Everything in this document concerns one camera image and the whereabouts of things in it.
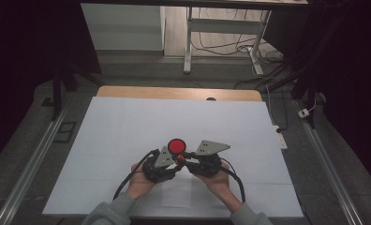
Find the metal rod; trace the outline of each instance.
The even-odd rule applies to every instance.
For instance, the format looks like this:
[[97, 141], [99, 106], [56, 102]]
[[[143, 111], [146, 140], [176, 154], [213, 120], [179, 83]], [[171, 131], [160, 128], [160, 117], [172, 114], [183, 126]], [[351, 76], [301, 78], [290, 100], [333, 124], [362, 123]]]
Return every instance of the metal rod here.
[[[295, 104], [297, 111], [302, 109], [301, 107], [299, 107], [299, 104], [297, 103], [297, 101], [293, 101], [293, 103]], [[325, 147], [320, 141], [320, 137], [317, 131], [312, 129], [306, 120], [303, 120], [302, 122], [303, 122], [305, 133], [307, 134], [310, 142], [312, 143], [314, 147], [314, 150], [317, 154], [320, 164], [326, 173], [329, 183], [332, 186], [334, 194], [337, 196], [339, 200], [340, 206], [342, 207], [344, 211], [344, 215], [349, 221], [349, 224], [350, 225], [363, 225], [361, 216], [359, 215], [354, 205], [354, 202], [349, 196], [349, 193], [344, 187], [343, 182], [341, 181], [337, 173], [337, 170], [335, 169], [332, 161], [330, 160], [330, 157], [326, 153]]]
[[37, 146], [35, 152], [30, 157], [27, 165], [22, 171], [19, 180], [7, 197], [7, 201], [5, 202], [0, 212], [0, 225], [10, 224], [14, 216], [16, 215], [16, 212], [20, 204], [22, 203], [22, 199], [24, 198], [28, 188], [30, 187], [43, 158], [45, 158], [46, 152], [51, 146], [57, 129], [60, 127], [61, 122], [67, 114], [67, 108], [70, 101], [72, 100], [72, 96], [73, 94], [67, 94], [62, 111], [58, 114], [55, 121], [50, 122], [48, 128], [45, 131], [45, 134], [39, 142], [39, 145]]
[[191, 72], [191, 28], [192, 28], [192, 7], [189, 7], [186, 22], [185, 66], [183, 69], [183, 72], [185, 74], [189, 74]]
[[259, 32], [256, 35], [256, 40], [255, 40], [255, 43], [253, 44], [253, 49], [252, 49], [252, 55], [253, 56], [257, 56], [257, 52], [258, 52], [259, 45], [260, 45], [260, 42], [261, 42], [261, 39], [262, 39], [262, 35], [264, 34], [265, 27], [267, 25], [270, 13], [271, 13], [271, 11], [262, 11], [263, 16], [262, 16], [261, 24], [260, 24], [260, 27], [259, 27]]

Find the metal bracket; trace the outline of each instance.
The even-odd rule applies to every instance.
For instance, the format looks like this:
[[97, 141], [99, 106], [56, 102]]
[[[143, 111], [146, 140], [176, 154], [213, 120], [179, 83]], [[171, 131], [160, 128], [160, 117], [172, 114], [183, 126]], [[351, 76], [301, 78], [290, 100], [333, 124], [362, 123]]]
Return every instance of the metal bracket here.
[[170, 166], [174, 163], [174, 160], [171, 158], [171, 153], [167, 146], [164, 146], [156, 159], [155, 168]]
[[219, 143], [219, 142], [210, 142], [203, 140], [200, 142], [200, 146], [198, 147], [197, 152], [195, 155], [197, 156], [210, 156], [221, 151], [227, 150], [231, 148], [228, 144]]

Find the white surface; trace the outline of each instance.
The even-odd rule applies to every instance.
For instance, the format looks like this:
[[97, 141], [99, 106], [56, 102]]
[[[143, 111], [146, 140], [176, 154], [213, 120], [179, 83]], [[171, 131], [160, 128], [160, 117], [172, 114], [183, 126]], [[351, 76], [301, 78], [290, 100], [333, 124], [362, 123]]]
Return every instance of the white surface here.
[[[246, 201], [255, 212], [269, 217], [303, 216], [264, 102], [118, 97], [93, 98], [43, 214], [89, 214], [100, 202], [110, 203], [130, 166], [173, 138], [183, 139], [189, 152], [196, 151], [201, 140], [229, 144], [231, 149], [219, 155], [241, 177]], [[168, 182], [138, 200], [132, 215], [230, 215], [199, 179], [179, 174], [179, 179]], [[184, 195], [162, 193], [181, 188]], [[240, 198], [235, 181], [231, 189]], [[184, 203], [175, 205], [174, 198]]]
[[163, 50], [164, 7], [81, 6], [96, 50]]
[[162, 184], [162, 202], [165, 207], [191, 207], [192, 174], [187, 169], [176, 173], [170, 182]]

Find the wooden edge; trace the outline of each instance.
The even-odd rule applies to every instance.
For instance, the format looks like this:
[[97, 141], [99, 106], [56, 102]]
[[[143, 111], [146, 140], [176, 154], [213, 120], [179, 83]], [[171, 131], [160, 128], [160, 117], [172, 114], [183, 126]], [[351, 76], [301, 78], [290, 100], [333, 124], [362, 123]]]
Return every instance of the wooden edge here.
[[190, 99], [227, 101], [262, 101], [261, 95], [255, 90], [227, 90], [172, 87], [138, 87], [138, 86], [102, 86], [97, 97], [108, 98], [158, 98], [158, 99]]

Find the metal stand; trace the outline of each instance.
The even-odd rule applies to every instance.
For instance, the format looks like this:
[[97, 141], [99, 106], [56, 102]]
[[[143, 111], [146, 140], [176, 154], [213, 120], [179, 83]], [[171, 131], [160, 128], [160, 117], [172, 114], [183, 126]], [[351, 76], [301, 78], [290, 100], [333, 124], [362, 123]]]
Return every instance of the metal stand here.
[[264, 34], [265, 27], [268, 22], [268, 18], [270, 16], [270, 12], [271, 11], [263, 11], [263, 17], [260, 22], [213, 20], [200, 18], [193, 19], [192, 7], [189, 7], [187, 16], [184, 74], [189, 74], [191, 72], [191, 33], [203, 32], [256, 35], [253, 48], [248, 48], [248, 50], [257, 75], [262, 75], [263, 71], [257, 57], [257, 52], [262, 39], [262, 35]]

